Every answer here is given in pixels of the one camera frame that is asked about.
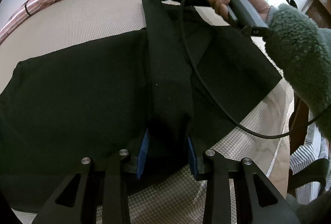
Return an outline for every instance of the mattress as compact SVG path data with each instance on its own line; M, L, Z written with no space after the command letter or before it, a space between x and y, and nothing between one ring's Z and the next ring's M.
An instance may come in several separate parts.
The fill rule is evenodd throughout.
M226 24L211 8L196 9L208 23ZM62 0L54 3L27 19L1 44L0 92L19 61L145 26L141 0ZM264 51L262 39L255 38L254 42ZM282 79L241 123L255 132L274 135L288 131L292 111L293 90ZM235 128L213 149L234 160L252 158L286 195L288 137L263 140ZM129 197L131 222L202 223L205 194L206 182L196 182L185 166L166 180ZM231 195L232 223L235 223L233 185ZM31 223L34 218L34 214L15 213L23 223ZM101 223L101 213L102 207L99 207L97 223Z

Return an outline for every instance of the black garment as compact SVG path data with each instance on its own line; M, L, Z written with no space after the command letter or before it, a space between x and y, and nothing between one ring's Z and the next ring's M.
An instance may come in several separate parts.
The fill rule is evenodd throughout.
M178 41L169 49L150 49L157 44L151 44L150 33L147 36L146 13L148 30L88 41L18 63L0 95L0 191L12 208L37 212L83 157L108 157L147 126L151 140L144 173L166 175L186 163L188 124L191 135L207 147L234 128L192 74L180 43L179 7L160 8L165 14L157 17L159 22L169 16L172 25L159 30L165 35L173 31ZM193 8L186 8L184 22L201 76L240 122L281 76L238 30L210 26ZM152 85L158 77L168 81ZM163 90L170 95L164 96ZM158 156L166 161L156 167Z

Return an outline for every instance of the gray striped cloth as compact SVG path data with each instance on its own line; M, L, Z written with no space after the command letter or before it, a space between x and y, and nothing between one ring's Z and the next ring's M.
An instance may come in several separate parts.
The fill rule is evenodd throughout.
M312 119L312 112L309 111L308 120ZM313 161L320 158L329 159L328 145L325 138L323 138L318 131L316 124L313 123L307 128L307 136L304 144L299 146L299 148L290 156L290 169L293 171L293 174L296 174L306 168ZM329 182L327 187L330 188L330 185L331 175L329 173ZM306 205L316 199L319 188L320 183L318 182L311 182L297 188L295 192L298 203Z

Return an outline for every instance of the black cable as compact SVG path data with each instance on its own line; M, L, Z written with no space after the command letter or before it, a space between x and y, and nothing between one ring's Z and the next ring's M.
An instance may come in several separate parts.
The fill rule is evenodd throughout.
M28 1L24 3L25 12L29 15L29 17L31 17L32 15L29 13L28 8L26 7L27 3Z
M184 4L185 4L186 0L182 0L181 4L180 4L180 8L179 8L179 21L180 21L180 30L181 30L181 38L183 40L184 43L184 47L185 47L185 51L186 51L186 55L189 59L190 65L195 73L195 75L197 76L199 82L201 83L201 85L203 86L203 88L206 90L206 92L209 94L209 96L213 99L213 101L215 102L215 104L224 112L224 114L240 129L242 129L243 131L259 137L259 138L264 138L264 139L278 139L278 138L282 138L285 136L290 135L292 132L301 129L303 127L307 127L308 125L312 124L313 122L315 122L316 120L318 120L320 118L320 116L323 114L323 112L328 109L329 107L327 107L321 114L319 114L317 117L315 117L314 119L312 119L311 121L308 122L308 124L305 124L303 126L299 126L298 128L294 129L294 130L290 130L287 133L283 133L283 134L279 134L279 135L264 135L264 134L259 134L256 132L253 132L249 129L247 129L245 126L241 125L239 122L237 122L222 106L222 104L220 104L217 99L215 98L214 94L212 94L212 92L208 89L208 86L206 85L206 83L203 81L202 77L200 76L200 73L196 67L196 65L194 64L193 58L191 56L190 50L188 48L188 44L186 41L186 37L185 37L185 32L184 32L184 22L183 22L183 14L184 14Z

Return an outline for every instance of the metal bolt head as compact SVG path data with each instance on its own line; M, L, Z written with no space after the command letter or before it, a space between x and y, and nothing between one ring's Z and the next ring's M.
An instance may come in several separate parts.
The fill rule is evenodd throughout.
M121 156L126 156L129 154L129 151L127 149L121 149L119 153Z
M214 155L215 155L215 151L212 150L212 149L207 149L207 150L206 150L206 155L207 155L207 156L214 156Z
M82 164L89 164L91 159L89 157L85 157L81 160Z
M250 158L243 158L243 163L246 165L251 165L252 164L252 160Z

